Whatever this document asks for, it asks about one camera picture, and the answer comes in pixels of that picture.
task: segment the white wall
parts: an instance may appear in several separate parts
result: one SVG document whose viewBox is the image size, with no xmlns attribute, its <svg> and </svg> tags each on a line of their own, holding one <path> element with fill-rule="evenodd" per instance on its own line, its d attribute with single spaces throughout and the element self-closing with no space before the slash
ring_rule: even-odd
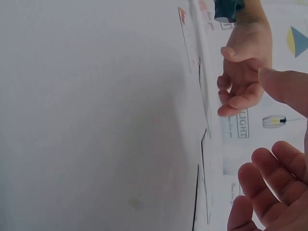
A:
<svg viewBox="0 0 308 231">
<path fill-rule="evenodd" d="M 0 2 L 0 230 L 191 229 L 180 4 Z"/>
</svg>

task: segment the palm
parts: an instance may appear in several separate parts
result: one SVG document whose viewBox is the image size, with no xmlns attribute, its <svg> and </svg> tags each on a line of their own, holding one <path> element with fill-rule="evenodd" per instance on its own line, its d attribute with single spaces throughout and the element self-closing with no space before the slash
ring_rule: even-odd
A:
<svg viewBox="0 0 308 231">
<path fill-rule="evenodd" d="M 218 78 L 223 104 L 219 115 L 232 116 L 259 102 L 263 90 L 258 83 L 258 69 L 271 67 L 271 46 L 268 25 L 251 23 L 233 30 L 227 47 L 221 50 L 225 59 L 223 75 Z"/>
<path fill-rule="evenodd" d="M 252 209 L 267 231 L 308 229 L 305 156 L 285 142 L 275 144 L 272 150 L 275 157 L 266 149 L 256 150 L 253 164 L 240 168 L 239 180 L 246 197 L 235 200 L 228 222 L 229 231 L 258 230 L 251 220 Z"/>
</svg>

